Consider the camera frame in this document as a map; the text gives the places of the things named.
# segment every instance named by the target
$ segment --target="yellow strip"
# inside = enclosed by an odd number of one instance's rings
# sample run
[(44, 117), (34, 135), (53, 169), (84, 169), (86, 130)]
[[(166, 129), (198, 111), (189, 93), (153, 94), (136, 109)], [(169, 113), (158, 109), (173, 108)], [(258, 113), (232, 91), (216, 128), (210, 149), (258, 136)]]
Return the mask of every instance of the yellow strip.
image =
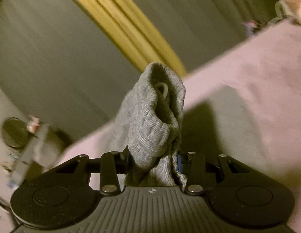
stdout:
[(159, 62), (186, 75), (176, 53), (132, 0), (78, 1), (140, 71)]

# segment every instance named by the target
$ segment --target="white logo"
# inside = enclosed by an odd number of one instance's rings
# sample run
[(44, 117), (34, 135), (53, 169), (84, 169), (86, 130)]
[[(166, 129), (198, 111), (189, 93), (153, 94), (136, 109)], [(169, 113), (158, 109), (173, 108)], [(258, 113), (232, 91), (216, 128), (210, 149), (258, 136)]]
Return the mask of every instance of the white logo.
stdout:
[(151, 189), (151, 190), (148, 190), (151, 194), (154, 194), (154, 193), (156, 193), (157, 192), (157, 190), (156, 189)]

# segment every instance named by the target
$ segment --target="pink surface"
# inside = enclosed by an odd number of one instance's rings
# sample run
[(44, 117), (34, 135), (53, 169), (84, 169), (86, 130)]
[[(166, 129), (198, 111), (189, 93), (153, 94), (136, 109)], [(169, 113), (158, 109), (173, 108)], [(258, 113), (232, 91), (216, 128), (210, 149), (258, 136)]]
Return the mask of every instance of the pink surface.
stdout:
[[(228, 85), (253, 113), (273, 178), (291, 188), (296, 207), (289, 226), (301, 233), (301, 27), (288, 21), (196, 70), (184, 80), (184, 110)], [(78, 154), (100, 157), (111, 124), (73, 145), (61, 162)]]

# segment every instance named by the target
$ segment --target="garment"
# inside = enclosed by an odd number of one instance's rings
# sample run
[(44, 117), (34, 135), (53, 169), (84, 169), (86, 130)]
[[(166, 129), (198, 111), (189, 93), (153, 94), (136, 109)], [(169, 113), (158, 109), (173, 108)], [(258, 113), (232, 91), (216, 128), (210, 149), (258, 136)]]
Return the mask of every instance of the garment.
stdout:
[(151, 63), (125, 96), (107, 148), (122, 151), (127, 145), (133, 166), (126, 185), (172, 186), (185, 184), (177, 171), (185, 87), (174, 71)]

